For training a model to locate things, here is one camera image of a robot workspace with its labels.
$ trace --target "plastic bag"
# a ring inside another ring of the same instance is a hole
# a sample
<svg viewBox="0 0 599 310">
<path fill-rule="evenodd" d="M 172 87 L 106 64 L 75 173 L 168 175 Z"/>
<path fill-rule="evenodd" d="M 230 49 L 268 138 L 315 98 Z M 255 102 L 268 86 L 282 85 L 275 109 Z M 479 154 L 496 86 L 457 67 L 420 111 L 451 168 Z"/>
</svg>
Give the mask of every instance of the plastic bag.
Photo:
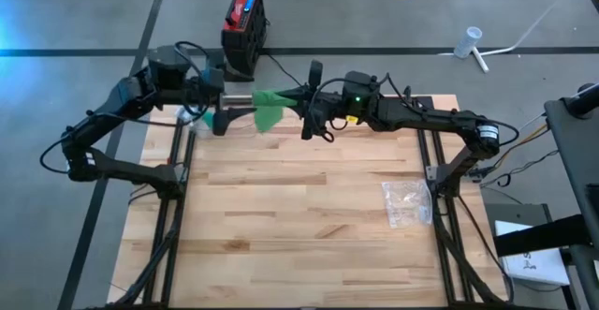
<svg viewBox="0 0 599 310">
<path fill-rule="evenodd" d="M 424 180 L 383 183 L 383 194 L 393 229 L 431 224 L 431 192 Z"/>
</svg>

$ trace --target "butcher block tabletop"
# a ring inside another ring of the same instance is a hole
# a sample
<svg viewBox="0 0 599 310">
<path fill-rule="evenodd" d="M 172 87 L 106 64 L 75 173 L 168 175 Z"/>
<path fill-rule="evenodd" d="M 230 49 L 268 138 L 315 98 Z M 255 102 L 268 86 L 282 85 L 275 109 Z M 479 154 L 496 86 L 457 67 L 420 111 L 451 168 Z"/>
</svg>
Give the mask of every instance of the butcher block tabletop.
<svg viewBox="0 0 599 310">
<path fill-rule="evenodd" d="M 453 95 L 432 98 L 436 109 L 458 107 Z M 153 111 L 151 119 L 174 123 L 176 109 Z M 336 140 L 328 143 L 301 140 L 300 130 L 298 117 L 285 111 L 265 134 L 256 132 L 252 116 L 235 121 L 224 137 L 198 133 L 169 306 L 446 305 L 432 226 L 392 229 L 381 186 L 424 178 L 416 131 L 376 133 L 350 124 L 332 131 Z M 172 128 L 150 126 L 141 164 L 166 163 L 172 136 Z M 450 161 L 463 142 L 441 136 Z M 462 183 L 461 194 L 492 246 L 477 185 Z M 124 294 L 122 288 L 148 262 L 158 206 L 156 195 L 130 205 L 109 302 Z M 457 213 L 468 260 L 505 298 L 501 273 L 459 202 Z M 156 278 L 157 301 L 163 273 L 164 264 Z"/>
</svg>

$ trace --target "yellow wire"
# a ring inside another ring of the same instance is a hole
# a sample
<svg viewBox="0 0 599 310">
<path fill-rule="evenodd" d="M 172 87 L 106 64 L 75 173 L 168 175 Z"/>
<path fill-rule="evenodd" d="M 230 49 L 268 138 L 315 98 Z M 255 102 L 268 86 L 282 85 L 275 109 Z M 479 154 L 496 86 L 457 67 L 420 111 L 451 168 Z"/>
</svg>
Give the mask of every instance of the yellow wire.
<svg viewBox="0 0 599 310">
<path fill-rule="evenodd" d="M 533 131 L 533 133 L 531 133 L 530 135 L 528 135 L 528 137 L 524 138 L 521 142 L 517 143 L 516 146 L 521 145 L 524 142 L 527 142 L 527 141 L 531 140 L 532 138 L 538 136 L 541 132 L 545 132 L 544 131 L 545 128 L 547 128 L 547 124 L 541 125 L 535 131 Z M 499 160 L 499 162 L 497 163 L 497 166 L 495 167 L 496 170 L 498 168 L 500 168 L 500 166 L 502 166 L 502 164 L 504 163 L 504 160 L 507 158 L 507 155 L 509 155 L 510 151 L 511 150 L 508 150 L 507 152 L 504 153 L 504 155 L 502 155 L 502 158 Z"/>
</svg>

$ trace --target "battery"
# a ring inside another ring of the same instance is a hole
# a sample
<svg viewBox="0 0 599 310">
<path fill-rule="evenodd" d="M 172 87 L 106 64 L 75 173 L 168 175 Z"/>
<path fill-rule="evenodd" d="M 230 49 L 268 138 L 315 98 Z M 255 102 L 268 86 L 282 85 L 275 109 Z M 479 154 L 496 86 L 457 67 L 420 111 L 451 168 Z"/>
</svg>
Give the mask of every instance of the battery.
<svg viewBox="0 0 599 310">
<path fill-rule="evenodd" d="M 221 31 L 221 45 L 228 63 L 241 74 L 254 75 L 266 38 L 266 24 L 263 0 L 231 1 Z"/>
</svg>

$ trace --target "gray floor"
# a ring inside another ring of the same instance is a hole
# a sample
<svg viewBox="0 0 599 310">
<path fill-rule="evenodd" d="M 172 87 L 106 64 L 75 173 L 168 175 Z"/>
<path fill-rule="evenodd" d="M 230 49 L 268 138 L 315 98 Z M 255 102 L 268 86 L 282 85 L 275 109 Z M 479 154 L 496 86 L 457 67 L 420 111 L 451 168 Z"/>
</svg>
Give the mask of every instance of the gray floor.
<svg viewBox="0 0 599 310">
<path fill-rule="evenodd" d="M 0 0 L 0 49 L 135 49 L 153 0 Z M 164 0 L 151 47 L 189 39 L 219 46 L 230 0 Z M 482 46 L 512 44 L 553 0 L 265 0 L 272 22 L 270 47 L 451 47 L 469 25 L 484 32 Z M 599 45 L 599 16 L 590 0 L 560 0 L 525 41 L 529 47 Z M 390 72 L 417 94 L 457 94 L 460 107 L 520 126 L 543 103 L 597 81 L 599 55 L 504 55 L 487 58 L 483 74 L 473 60 L 432 55 L 279 56 L 300 80 L 310 60 L 325 78 L 349 70 Z M 131 57 L 0 57 L 0 304 L 3 308 L 55 308 L 77 242 L 93 184 L 75 184 L 43 170 L 39 154 L 86 109 L 100 105 L 127 75 Z M 228 84 L 231 94 L 293 84 L 262 58 L 253 84 Z M 145 129 L 127 125 L 118 157 L 139 159 Z M 105 140 L 98 148 L 106 146 Z M 555 148 L 551 138 L 514 152 L 512 168 Z M 59 152 L 49 156 L 64 164 Z M 86 264 L 77 307 L 106 299 L 126 214 L 130 184 L 111 182 Z M 555 156 L 514 178 L 505 192 L 545 202 L 554 218 L 577 212 L 561 160 Z M 488 202 L 504 202 L 485 191 Z M 560 307 L 559 293 L 517 289 L 517 302 Z"/>
</svg>

